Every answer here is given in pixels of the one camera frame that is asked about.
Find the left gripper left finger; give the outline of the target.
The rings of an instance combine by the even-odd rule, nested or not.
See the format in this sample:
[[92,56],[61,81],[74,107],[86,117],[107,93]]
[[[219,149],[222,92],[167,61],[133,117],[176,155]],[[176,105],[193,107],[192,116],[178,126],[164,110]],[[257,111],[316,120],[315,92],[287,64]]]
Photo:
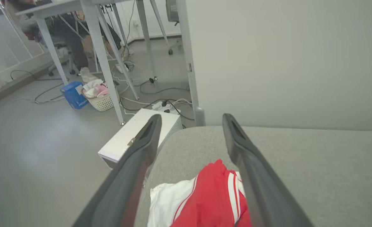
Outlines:
[[157,154],[162,118],[153,115],[83,209],[74,227],[132,227],[148,167]]

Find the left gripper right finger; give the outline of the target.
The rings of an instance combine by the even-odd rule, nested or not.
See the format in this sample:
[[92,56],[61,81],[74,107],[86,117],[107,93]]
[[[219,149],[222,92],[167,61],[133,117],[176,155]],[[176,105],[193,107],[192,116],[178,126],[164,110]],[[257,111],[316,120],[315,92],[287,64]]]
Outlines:
[[237,120],[222,116],[228,155],[243,181],[254,227],[312,227],[313,223]]

